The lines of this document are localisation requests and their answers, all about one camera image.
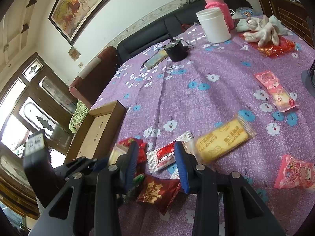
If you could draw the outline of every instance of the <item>ceiling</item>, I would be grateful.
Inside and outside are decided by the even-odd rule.
[[[0,22],[0,73],[22,50],[33,47],[50,0],[15,0]]]

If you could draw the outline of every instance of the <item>metal screw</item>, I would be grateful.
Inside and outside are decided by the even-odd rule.
[[[74,175],[73,175],[73,178],[74,179],[79,179],[79,178],[81,178],[82,177],[82,173],[80,173],[80,172],[77,172],[77,173],[75,173]]]
[[[108,170],[109,170],[109,171],[115,171],[116,169],[118,169],[118,167],[117,167],[117,165],[115,165],[115,164],[110,165],[110,166],[108,167]]]
[[[241,174],[239,172],[237,172],[237,171],[233,171],[232,172],[232,177],[233,178],[239,178],[240,176],[241,176]]]
[[[204,170],[204,165],[202,165],[202,164],[197,164],[197,165],[196,165],[196,170]]]

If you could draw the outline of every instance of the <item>pink candy bag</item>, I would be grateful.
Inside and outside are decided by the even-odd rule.
[[[315,192],[315,164],[285,154],[274,187],[282,189],[298,186],[302,186],[310,193]]]

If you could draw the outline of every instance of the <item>green cloth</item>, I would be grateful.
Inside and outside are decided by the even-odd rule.
[[[75,133],[76,129],[80,127],[88,112],[89,109],[85,106],[85,104],[83,104],[81,100],[78,100],[76,111],[72,115],[69,123],[69,129],[72,133]]]

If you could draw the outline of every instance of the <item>sticker label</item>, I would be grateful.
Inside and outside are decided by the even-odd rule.
[[[30,138],[26,143],[25,155],[31,155],[45,147],[43,134]]]

